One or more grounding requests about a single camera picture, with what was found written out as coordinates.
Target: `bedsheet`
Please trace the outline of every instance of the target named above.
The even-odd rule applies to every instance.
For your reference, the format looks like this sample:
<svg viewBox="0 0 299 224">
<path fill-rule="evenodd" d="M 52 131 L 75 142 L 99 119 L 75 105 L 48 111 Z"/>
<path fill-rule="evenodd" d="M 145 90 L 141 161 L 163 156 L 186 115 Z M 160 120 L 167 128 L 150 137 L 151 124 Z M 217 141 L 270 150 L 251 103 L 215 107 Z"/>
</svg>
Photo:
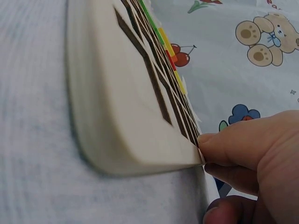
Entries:
<svg viewBox="0 0 299 224">
<path fill-rule="evenodd" d="M 299 109 L 297 0 L 152 0 L 151 8 L 202 132 Z"/>
</svg>

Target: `blue bow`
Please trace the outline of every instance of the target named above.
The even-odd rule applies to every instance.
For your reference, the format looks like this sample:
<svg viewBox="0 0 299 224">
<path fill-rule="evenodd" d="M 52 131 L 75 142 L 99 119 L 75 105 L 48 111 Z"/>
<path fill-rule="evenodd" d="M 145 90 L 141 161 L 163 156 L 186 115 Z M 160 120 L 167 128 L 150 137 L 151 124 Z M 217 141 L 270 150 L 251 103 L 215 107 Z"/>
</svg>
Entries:
<svg viewBox="0 0 299 224">
<path fill-rule="evenodd" d="M 268 43 L 269 43 L 270 41 L 273 41 L 274 45 L 275 45 L 276 47 L 279 48 L 280 45 L 281 45 L 281 42 L 280 42 L 280 40 L 275 36 L 275 33 L 272 32 L 272 33 L 269 33 L 269 35 L 270 35 L 270 36 L 268 36 Z"/>
</svg>

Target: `blue flower print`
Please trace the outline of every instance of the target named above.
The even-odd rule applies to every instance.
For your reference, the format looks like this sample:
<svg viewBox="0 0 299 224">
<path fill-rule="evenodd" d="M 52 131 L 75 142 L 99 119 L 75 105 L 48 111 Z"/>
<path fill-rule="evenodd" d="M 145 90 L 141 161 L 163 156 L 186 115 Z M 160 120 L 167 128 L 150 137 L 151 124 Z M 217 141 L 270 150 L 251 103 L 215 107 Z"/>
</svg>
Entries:
<svg viewBox="0 0 299 224">
<path fill-rule="evenodd" d="M 252 120 L 252 119 L 261 118 L 261 114 L 259 111 L 254 109 L 248 110 L 247 106 L 243 104 L 238 104 L 234 106 L 232 110 L 232 114 L 233 115 L 231 115 L 228 118 L 228 123 L 230 125 L 241 120 Z"/>
</svg>

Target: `white fabric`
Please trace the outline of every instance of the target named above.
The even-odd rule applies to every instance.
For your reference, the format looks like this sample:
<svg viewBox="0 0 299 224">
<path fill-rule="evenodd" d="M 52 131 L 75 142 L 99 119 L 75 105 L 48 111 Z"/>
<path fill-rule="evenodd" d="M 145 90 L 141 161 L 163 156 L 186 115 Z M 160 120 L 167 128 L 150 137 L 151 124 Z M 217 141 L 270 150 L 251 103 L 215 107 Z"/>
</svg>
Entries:
<svg viewBox="0 0 299 224">
<path fill-rule="evenodd" d="M 65 0 L 0 0 L 0 223 L 198 224 L 217 191 L 202 168 L 99 175 L 70 125 Z"/>
</svg>

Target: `teddy bear print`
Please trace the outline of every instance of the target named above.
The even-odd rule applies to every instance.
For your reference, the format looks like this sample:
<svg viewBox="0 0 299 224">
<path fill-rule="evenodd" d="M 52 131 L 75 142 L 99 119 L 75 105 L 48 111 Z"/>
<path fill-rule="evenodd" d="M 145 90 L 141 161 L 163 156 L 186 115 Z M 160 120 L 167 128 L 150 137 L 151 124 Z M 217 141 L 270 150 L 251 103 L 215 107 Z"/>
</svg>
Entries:
<svg viewBox="0 0 299 224">
<path fill-rule="evenodd" d="M 268 42 L 272 46 L 259 43 L 262 33 L 269 35 Z M 240 43 L 249 46 L 248 59 L 261 67 L 270 64 L 280 66 L 283 52 L 288 54 L 299 49 L 299 33 L 284 15 L 278 13 L 243 21 L 236 27 L 235 34 Z"/>
</svg>

